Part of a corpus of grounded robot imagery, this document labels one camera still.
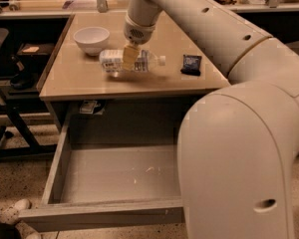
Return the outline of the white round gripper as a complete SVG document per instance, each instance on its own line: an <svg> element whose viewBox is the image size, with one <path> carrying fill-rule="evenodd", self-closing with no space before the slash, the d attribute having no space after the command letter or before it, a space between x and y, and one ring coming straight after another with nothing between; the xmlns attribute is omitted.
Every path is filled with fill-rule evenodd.
<svg viewBox="0 0 299 239"><path fill-rule="evenodd" d="M140 46L147 43L155 29L155 17L149 15L126 16L124 35L130 43L123 49L123 68L131 70L140 54Z"/></svg>

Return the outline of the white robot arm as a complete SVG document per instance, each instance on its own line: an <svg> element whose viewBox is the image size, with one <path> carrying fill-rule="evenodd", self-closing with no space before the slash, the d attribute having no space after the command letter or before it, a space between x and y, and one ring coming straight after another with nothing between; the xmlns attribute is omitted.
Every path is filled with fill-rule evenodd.
<svg viewBox="0 0 299 239"><path fill-rule="evenodd" d="M130 0L126 60L161 12L230 83L197 101L179 129L188 239L294 239L299 56L213 0Z"/></svg>

